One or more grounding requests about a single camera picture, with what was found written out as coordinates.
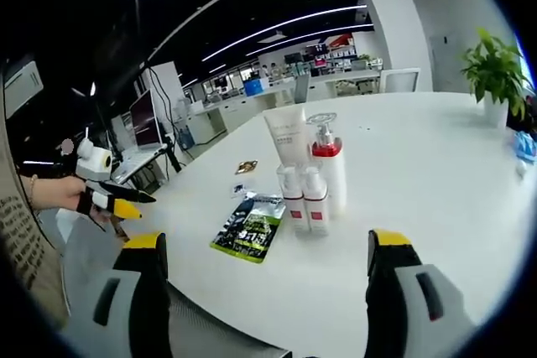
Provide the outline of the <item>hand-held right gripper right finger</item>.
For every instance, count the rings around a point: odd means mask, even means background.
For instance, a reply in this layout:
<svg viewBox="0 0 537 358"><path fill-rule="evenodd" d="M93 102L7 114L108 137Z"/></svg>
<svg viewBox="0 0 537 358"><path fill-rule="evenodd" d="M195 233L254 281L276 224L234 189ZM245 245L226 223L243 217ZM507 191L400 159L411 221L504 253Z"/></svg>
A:
<svg viewBox="0 0 537 358"><path fill-rule="evenodd" d="M396 231L368 233L366 357L452 357L475 332L456 285Z"/></svg>

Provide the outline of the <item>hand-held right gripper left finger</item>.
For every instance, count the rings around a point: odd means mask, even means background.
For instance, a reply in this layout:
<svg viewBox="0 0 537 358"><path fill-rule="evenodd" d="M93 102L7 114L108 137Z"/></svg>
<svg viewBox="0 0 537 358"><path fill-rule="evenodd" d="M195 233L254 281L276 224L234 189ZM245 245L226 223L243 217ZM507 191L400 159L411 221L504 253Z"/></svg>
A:
<svg viewBox="0 0 537 358"><path fill-rule="evenodd" d="M166 235L132 237L105 262L65 273L62 335L82 357L170 357Z"/></svg>

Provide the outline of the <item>person's left hand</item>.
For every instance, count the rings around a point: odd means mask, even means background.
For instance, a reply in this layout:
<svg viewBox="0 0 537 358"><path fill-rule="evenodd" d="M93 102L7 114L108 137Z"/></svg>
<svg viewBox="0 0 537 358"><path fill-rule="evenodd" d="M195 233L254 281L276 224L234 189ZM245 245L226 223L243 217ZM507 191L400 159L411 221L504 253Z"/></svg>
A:
<svg viewBox="0 0 537 358"><path fill-rule="evenodd" d="M86 182L73 176L61 179L37 179L34 182L33 207L36 210L63 208L75 211Z"/></svg>

